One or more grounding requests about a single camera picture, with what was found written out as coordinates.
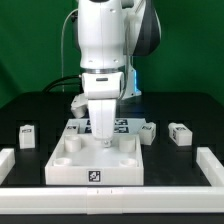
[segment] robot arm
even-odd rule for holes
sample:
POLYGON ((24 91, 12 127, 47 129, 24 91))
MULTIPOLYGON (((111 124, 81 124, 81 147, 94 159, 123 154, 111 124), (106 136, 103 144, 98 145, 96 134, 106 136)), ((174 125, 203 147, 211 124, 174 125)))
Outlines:
POLYGON ((105 147, 113 138, 116 101, 126 80, 126 58, 141 55, 152 40, 151 31, 146 35, 144 27, 151 22, 143 23, 148 13, 155 13, 149 12, 151 6, 151 0, 79 0, 76 42, 82 55, 82 84, 92 134, 105 147))

